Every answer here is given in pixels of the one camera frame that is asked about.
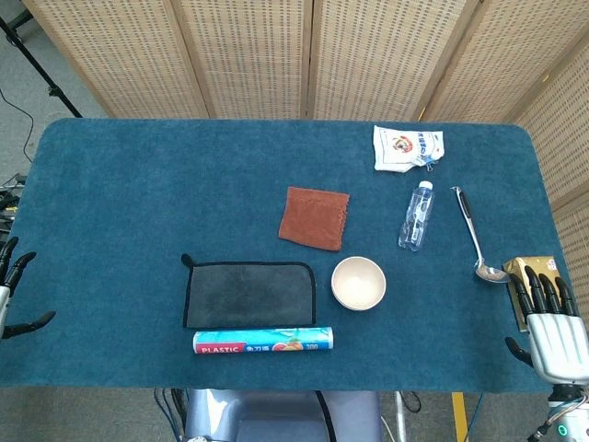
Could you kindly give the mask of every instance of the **snack packet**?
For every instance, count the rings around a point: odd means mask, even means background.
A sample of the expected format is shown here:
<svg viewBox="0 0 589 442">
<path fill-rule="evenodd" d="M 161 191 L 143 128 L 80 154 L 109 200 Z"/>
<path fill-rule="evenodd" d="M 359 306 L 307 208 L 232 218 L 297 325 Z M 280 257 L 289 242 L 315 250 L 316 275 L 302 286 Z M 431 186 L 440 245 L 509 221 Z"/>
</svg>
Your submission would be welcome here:
<svg viewBox="0 0 589 442">
<path fill-rule="evenodd" d="M 375 126 L 375 169 L 406 172 L 431 165 L 444 155 L 442 132 L 397 131 Z"/>
</svg>

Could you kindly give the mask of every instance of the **brown cloth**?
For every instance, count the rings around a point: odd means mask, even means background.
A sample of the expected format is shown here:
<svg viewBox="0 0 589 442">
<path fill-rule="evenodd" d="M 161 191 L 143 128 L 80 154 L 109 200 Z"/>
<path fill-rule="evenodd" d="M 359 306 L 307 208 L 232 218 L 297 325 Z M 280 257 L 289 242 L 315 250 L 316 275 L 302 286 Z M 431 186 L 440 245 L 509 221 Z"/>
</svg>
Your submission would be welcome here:
<svg viewBox="0 0 589 442">
<path fill-rule="evenodd" d="M 278 236 L 317 249 L 341 249 L 350 195 L 289 187 Z"/>
</svg>

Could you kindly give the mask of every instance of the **gray carpet floor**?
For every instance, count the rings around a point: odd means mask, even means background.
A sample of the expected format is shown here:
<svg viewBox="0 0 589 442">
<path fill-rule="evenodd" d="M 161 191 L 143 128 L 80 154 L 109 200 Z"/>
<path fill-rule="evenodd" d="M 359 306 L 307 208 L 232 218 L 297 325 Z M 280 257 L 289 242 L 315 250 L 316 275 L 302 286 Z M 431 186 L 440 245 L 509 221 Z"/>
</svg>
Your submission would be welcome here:
<svg viewBox="0 0 589 442">
<path fill-rule="evenodd" d="M 8 21 L 23 8 L 18 0 L 2 0 L 0 17 Z M 85 117 L 106 116 L 34 20 L 23 26 L 19 34 Z M 7 99 L 34 117 L 33 132 L 27 145 L 27 152 L 34 156 L 45 127 L 55 120 L 70 117 L 70 113 L 57 98 L 48 97 L 47 87 L 37 72 L 4 38 L 0 39 L 0 88 Z M 0 102 L 0 182 L 17 172 L 28 173 L 29 162 L 22 154 L 28 131 L 27 117 Z M 0 357 L 10 355 L 0 353 Z M 420 392 L 419 395 L 422 399 L 421 412 L 406 413 L 408 440 L 455 441 L 450 394 Z M 469 418 L 477 399 L 476 394 L 466 397 Z M 382 413 L 394 431 L 395 406 L 392 393 L 382 393 L 381 403 Z M 487 395 L 470 440 L 525 440 L 545 418 L 547 406 L 546 395 Z M 172 435 L 154 404 L 151 390 L 53 387 L 0 389 L 0 441 L 20 440 L 156 442 L 171 441 Z M 556 437 L 552 433 L 544 440 L 556 440 Z"/>
</svg>

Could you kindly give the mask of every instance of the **white ceramic bowl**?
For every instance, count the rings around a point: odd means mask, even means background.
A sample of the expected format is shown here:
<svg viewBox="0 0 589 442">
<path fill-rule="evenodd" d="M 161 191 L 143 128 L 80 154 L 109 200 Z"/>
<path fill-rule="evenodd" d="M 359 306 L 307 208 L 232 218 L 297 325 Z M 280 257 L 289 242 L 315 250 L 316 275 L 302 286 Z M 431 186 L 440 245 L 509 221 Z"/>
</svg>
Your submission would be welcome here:
<svg viewBox="0 0 589 442">
<path fill-rule="evenodd" d="M 344 307 L 368 310 L 385 295 L 387 279 L 374 261 L 362 256 L 351 256 L 333 270 L 331 291 Z"/>
</svg>

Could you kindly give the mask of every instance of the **robotic arm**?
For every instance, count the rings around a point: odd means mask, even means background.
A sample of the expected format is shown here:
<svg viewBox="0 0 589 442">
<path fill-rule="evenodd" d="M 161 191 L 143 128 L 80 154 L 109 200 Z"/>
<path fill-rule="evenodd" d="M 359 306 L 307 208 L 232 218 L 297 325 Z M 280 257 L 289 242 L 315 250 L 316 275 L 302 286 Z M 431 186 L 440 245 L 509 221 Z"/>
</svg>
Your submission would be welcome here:
<svg viewBox="0 0 589 442">
<path fill-rule="evenodd" d="M 549 416 L 528 442 L 537 442 L 553 425 L 562 442 L 589 442 L 589 341 L 576 301 L 566 283 L 556 278 L 560 299 L 552 282 L 526 266 L 532 299 L 522 280 L 510 274 L 530 333 L 530 353 L 514 338 L 505 338 L 509 351 L 533 367 L 553 385 Z"/>
<path fill-rule="evenodd" d="M 27 264 L 37 255 L 34 251 L 22 255 L 17 259 L 10 271 L 8 271 L 12 250 L 14 250 L 17 243 L 18 238 L 13 237 L 0 250 L 0 336 L 2 339 L 9 339 L 20 334 L 34 332 L 45 326 L 55 316 L 54 311 L 48 311 L 31 323 L 6 325 L 8 304 L 15 294 L 20 276 L 22 276 Z"/>
</svg>

